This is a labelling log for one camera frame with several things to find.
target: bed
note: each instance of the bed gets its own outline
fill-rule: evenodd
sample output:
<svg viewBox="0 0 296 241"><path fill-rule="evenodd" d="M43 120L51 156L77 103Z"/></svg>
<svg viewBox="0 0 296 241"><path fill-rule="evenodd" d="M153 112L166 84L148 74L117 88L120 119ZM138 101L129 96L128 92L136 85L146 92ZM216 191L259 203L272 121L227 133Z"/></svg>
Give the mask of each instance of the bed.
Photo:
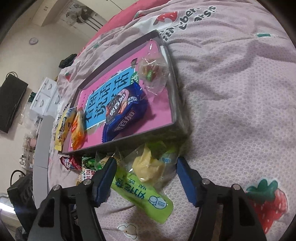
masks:
<svg viewBox="0 0 296 241"><path fill-rule="evenodd" d="M289 240L293 225L289 235L284 233L296 214L296 50L289 31L255 0L153 3L142 9L133 5L115 16L61 71L59 115L99 65L157 29L168 45L191 119L189 165L215 184L238 183L245 191L276 182L288 206L281 217L266 219L263 230L268 241ZM55 132L49 188L73 186L78 174L61 165L53 150ZM187 202L177 176L164 193L174 210L159 224L112 190L96 210L106 239L125 240L117 227L132 224L138 240L187 240L197 209Z"/></svg>

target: blue snack package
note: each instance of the blue snack package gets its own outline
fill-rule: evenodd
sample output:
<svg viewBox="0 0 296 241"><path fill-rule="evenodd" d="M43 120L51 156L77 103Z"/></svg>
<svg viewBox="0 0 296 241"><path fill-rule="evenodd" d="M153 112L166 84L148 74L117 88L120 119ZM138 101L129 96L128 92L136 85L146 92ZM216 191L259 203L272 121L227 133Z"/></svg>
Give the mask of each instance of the blue snack package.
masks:
<svg viewBox="0 0 296 241"><path fill-rule="evenodd" d="M147 106L146 94L136 82L122 89L106 106L103 143L113 140L132 123L142 119Z"/></svg>

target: blue label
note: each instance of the blue label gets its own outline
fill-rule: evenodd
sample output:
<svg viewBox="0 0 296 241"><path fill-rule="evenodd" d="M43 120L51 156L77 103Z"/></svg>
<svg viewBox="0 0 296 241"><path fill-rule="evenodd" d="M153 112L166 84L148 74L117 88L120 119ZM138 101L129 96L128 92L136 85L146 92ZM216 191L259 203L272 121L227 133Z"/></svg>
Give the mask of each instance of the blue label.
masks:
<svg viewBox="0 0 296 241"><path fill-rule="evenodd" d="M166 201L161 197L151 196L148 201L157 209L164 209L167 206Z"/></svg>
<svg viewBox="0 0 296 241"><path fill-rule="evenodd" d="M162 159L161 159L164 163L170 163L172 160L170 159L170 158L168 158L168 157L163 157Z"/></svg>
<svg viewBox="0 0 296 241"><path fill-rule="evenodd" d="M85 128L89 129L106 120L106 106L123 88L130 85L135 69L128 67L89 95L85 106Z"/></svg>

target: black tv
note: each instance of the black tv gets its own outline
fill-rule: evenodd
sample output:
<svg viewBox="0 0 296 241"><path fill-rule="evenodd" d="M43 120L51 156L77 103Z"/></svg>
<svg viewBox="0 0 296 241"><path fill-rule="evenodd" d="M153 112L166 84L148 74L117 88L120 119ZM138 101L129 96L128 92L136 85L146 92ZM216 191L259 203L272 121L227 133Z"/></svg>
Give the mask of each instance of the black tv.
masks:
<svg viewBox="0 0 296 241"><path fill-rule="evenodd" d="M0 132L8 133L28 84L9 74L0 87Z"/></svg>

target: yellow snack bag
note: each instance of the yellow snack bag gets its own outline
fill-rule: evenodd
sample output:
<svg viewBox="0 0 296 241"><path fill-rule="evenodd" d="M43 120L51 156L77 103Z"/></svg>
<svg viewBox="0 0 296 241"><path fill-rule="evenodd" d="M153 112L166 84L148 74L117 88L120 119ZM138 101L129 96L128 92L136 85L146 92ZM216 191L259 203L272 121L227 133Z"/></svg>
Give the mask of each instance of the yellow snack bag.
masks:
<svg viewBox="0 0 296 241"><path fill-rule="evenodd" d="M82 146L84 141L84 112L82 108L77 110L71 132L72 147L73 150L77 150Z"/></svg>
<svg viewBox="0 0 296 241"><path fill-rule="evenodd" d="M64 141L69 133L69 130L72 126L72 122L75 116L77 107L69 108L64 111L62 118L59 121L57 126L56 138L55 138L55 146L54 148L58 151L62 150Z"/></svg>

